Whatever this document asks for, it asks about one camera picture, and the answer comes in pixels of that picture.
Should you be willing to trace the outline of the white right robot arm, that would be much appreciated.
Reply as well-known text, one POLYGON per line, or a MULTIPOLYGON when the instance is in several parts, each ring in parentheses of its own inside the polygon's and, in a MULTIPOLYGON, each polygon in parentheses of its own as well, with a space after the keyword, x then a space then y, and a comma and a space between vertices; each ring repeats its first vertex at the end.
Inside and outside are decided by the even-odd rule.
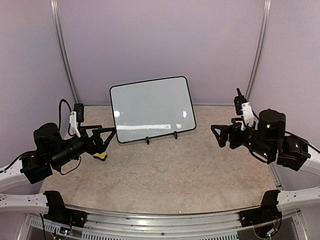
POLYGON ((316 154, 285 135, 285 116, 264 110, 241 128, 230 107, 84 111, 80 205, 186 214, 252 207, 274 190, 269 166, 295 171, 316 154))

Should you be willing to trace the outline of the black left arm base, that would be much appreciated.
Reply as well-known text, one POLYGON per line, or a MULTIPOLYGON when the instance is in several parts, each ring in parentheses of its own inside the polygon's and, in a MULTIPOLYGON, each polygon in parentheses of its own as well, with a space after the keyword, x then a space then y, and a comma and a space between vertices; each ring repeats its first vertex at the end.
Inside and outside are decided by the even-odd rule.
POLYGON ((70 231, 73 227, 84 228, 88 214, 82 210, 66 207, 61 194, 58 191, 45 191, 42 195, 46 200, 47 214, 41 214, 41 220, 50 220, 56 223, 68 225, 70 231))

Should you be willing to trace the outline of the white whiteboard with black frame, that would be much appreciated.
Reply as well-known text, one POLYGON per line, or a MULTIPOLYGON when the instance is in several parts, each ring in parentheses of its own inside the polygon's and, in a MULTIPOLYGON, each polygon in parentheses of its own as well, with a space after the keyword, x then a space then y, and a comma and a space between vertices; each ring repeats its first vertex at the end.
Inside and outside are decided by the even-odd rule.
POLYGON ((197 127, 188 80, 174 76, 109 89, 120 144, 193 131, 197 127))

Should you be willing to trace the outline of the yellow black whiteboard eraser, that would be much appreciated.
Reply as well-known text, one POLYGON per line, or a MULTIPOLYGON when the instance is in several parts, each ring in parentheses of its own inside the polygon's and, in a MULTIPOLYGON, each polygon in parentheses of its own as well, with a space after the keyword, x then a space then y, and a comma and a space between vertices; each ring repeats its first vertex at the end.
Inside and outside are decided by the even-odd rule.
POLYGON ((107 157, 108 157, 108 154, 106 152, 96 153, 93 155, 94 159, 101 160, 103 162, 107 159, 107 157))

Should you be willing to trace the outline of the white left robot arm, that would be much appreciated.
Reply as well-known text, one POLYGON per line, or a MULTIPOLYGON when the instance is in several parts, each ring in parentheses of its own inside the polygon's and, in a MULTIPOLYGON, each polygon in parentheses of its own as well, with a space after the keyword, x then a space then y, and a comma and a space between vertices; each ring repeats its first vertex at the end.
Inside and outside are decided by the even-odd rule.
POLYGON ((87 153, 101 160, 106 159, 106 149, 116 134, 115 127, 89 125, 79 133, 62 139, 58 126, 49 122, 33 133, 36 150, 20 154, 12 163, 0 169, 0 211, 49 215, 63 223, 70 218, 70 211, 58 191, 30 195, 7 195, 5 191, 39 183, 54 171, 63 175, 62 167, 71 161, 82 160, 87 153))

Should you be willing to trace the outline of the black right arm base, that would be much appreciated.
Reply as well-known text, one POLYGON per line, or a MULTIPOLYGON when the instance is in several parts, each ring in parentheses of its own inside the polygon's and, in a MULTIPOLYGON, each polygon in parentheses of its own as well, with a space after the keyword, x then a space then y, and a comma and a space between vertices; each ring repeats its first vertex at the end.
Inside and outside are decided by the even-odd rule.
POLYGON ((241 227, 253 227, 255 235, 262 240, 270 240, 281 228, 282 213, 277 200, 280 190, 264 193, 260 206, 239 212, 241 227))

